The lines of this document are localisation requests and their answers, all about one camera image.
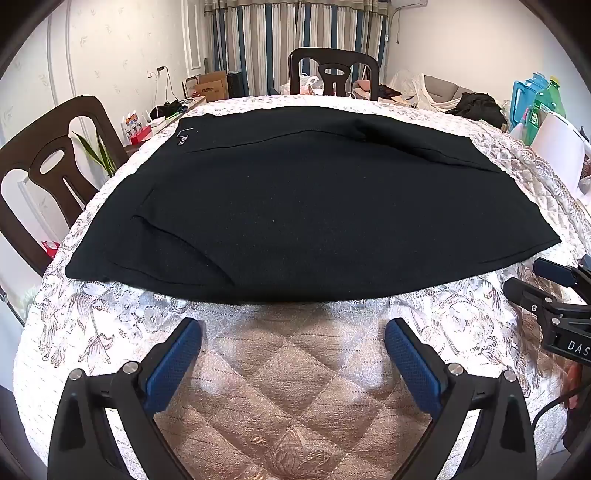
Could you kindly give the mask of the black pants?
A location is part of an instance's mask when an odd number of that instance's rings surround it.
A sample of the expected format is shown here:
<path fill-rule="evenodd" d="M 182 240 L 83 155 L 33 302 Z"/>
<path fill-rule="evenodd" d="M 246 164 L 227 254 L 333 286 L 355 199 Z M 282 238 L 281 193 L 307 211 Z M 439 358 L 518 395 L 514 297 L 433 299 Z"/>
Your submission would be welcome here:
<path fill-rule="evenodd" d="M 388 297 L 559 242 L 464 136 L 301 106 L 181 120 L 109 195 L 65 273 L 178 299 Z"/>

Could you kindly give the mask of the white electric kettle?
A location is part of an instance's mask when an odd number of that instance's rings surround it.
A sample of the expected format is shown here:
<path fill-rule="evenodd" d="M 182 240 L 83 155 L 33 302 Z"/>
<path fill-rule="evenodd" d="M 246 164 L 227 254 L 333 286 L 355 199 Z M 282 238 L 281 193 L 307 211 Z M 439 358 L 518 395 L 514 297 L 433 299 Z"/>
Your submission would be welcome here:
<path fill-rule="evenodd" d="M 590 143 L 563 116 L 555 112 L 545 115 L 531 148 L 544 159 L 569 192 L 580 197 L 580 176 Z"/>

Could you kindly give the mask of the green plastic bottle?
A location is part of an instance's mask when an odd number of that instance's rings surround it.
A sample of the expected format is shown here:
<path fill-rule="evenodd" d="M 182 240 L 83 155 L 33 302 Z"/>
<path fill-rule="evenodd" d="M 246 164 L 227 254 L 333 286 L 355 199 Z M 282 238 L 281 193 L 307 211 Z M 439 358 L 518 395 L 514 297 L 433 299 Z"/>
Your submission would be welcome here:
<path fill-rule="evenodd" d="M 528 111 L 527 127 L 528 131 L 532 134 L 536 134 L 541 126 L 542 110 L 555 112 L 563 117 L 566 116 L 566 110 L 560 94 L 560 82 L 555 76 L 551 76 L 548 86 L 536 94 L 533 104 Z"/>

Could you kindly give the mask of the blue plastic jug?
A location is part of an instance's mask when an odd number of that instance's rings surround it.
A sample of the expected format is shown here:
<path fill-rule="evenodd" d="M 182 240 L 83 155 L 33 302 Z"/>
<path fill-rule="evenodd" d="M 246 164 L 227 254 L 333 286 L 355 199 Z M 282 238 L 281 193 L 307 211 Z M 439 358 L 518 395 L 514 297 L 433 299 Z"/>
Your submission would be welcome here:
<path fill-rule="evenodd" d="M 509 109 L 510 127 L 516 127 L 522 120 L 526 110 L 533 103 L 537 93 L 545 89 L 549 80 L 540 72 L 535 72 L 525 81 L 515 81 Z"/>

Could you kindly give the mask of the black bag on sofa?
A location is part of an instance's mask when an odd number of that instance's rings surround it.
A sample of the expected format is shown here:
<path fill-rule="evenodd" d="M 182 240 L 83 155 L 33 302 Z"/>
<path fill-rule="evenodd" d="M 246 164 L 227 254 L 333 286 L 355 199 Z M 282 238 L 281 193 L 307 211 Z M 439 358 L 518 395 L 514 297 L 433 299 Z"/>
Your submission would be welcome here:
<path fill-rule="evenodd" d="M 464 93 L 448 114 L 475 121 L 484 120 L 498 129 L 506 124 L 501 107 L 492 96 L 484 93 Z"/>

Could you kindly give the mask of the white quilted table cover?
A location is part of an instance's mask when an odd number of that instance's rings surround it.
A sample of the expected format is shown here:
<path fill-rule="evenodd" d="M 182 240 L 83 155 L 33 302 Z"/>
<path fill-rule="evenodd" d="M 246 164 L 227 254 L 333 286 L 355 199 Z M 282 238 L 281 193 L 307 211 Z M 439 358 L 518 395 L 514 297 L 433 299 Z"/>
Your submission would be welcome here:
<path fill-rule="evenodd" d="M 134 154 L 93 198 L 31 303 L 13 388 L 38 457 L 48 455 L 73 369 L 112 373 L 192 317 L 204 322 L 200 353 L 155 420 L 194 478 L 389 479 L 429 423 L 386 351 L 386 325 L 401 317 L 443 360 L 473 375 L 516 376 L 537 420 L 539 476 L 555 474 L 567 426 L 555 399 L 568 389 L 569 362 L 543 351 L 534 316 L 502 292 L 510 277 L 533 280 L 530 262 L 384 299 L 276 306 L 192 303 L 68 279 L 65 266 L 98 209 L 153 152 Z"/>

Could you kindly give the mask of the beige sofa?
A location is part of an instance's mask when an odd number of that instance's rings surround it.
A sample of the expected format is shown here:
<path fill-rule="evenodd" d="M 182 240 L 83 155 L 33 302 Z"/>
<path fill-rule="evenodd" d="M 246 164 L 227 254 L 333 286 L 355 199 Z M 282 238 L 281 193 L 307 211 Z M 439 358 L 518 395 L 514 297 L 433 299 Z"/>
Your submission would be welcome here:
<path fill-rule="evenodd" d="M 440 78 L 401 70 L 387 84 L 379 85 L 381 103 L 447 112 L 454 109 L 464 94 L 473 91 Z"/>

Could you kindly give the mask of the green potted plant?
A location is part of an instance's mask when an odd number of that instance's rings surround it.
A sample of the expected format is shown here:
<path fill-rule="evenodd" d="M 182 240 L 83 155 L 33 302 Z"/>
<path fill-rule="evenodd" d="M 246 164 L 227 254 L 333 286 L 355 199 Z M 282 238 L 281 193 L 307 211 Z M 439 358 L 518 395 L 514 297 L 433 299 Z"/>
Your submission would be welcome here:
<path fill-rule="evenodd" d="M 114 161 L 110 157 L 104 142 L 98 132 L 95 132 L 96 146 L 94 149 L 90 142 L 82 135 L 74 132 L 75 137 L 82 146 L 86 156 L 94 163 L 99 165 L 109 178 L 112 178 L 116 172 Z"/>

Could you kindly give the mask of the dark chair at left side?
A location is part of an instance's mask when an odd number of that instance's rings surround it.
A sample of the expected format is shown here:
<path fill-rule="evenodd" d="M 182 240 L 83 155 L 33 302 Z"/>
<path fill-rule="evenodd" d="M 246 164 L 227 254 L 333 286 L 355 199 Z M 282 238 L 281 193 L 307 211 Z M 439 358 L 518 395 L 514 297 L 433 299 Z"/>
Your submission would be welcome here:
<path fill-rule="evenodd" d="M 97 189 L 82 175 L 69 137 L 70 122 L 90 119 L 116 168 L 128 155 L 102 103 L 94 96 L 74 97 L 44 114 L 1 148 L 1 176 L 23 170 L 29 180 L 56 201 L 66 224 L 72 226 Z"/>

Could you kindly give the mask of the dark chair at far end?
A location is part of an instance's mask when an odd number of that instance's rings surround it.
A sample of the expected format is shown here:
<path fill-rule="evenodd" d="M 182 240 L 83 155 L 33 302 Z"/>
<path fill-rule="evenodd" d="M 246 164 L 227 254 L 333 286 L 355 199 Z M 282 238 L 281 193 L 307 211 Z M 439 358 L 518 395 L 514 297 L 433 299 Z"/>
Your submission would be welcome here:
<path fill-rule="evenodd" d="M 291 95 L 301 93 L 300 63 L 308 59 L 318 63 L 318 73 L 324 83 L 322 93 L 325 95 L 345 97 L 346 81 L 353 66 L 362 64 L 370 70 L 370 100 L 379 99 L 380 67 L 375 58 L 356 51 L 317 47 L 301 47 L 290 53 L 288 73 Z"/>

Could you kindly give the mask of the low white cabinet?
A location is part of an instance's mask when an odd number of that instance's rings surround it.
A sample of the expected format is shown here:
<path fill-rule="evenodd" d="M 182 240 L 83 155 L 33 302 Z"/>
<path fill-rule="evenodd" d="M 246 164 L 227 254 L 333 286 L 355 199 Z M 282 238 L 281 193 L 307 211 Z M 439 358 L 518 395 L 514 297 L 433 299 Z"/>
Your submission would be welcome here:
<path fill-rule="evenodd" d="M 179 120 L 181 116 L 205 103 L 206 98 L 204 96 L 197 96 L 166 102 L 164 104 L 156 105 L 150 111 L 145 111 L 140 121 L 141 128 L 138 141 L 133 143 L 131 139 L 128 139 L 125 148 L 130 149 L 131 147 L 138 146 L 140 143 L 143 143 L 167 126 Z"/>

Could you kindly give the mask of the striped curtain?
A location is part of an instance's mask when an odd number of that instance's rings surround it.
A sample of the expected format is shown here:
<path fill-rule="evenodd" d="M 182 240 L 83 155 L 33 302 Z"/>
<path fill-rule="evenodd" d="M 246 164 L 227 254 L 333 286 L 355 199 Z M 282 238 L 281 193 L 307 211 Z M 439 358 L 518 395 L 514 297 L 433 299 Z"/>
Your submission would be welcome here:
<path fill-rule="evenodd" d="M 242 75 L 247 96 L 288 82 L 297 48 L 331 48 L 384 60 L 394 7 L 389 1 L 206 1 L 209 59 Z"/>

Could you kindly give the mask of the cardboard box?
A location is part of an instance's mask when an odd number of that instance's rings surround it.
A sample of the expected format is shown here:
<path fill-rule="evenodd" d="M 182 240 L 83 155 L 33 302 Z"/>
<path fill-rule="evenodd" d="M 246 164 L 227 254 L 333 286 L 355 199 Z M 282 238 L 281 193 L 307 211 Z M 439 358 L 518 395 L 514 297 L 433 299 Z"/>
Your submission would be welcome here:
<path fill-rule="evenodd" d="M 194 92 L 198 96 L 204 96 L 207 102 L 228 99 L 228 74 L 225 71 L 214 71 L 199 75 Z"/>

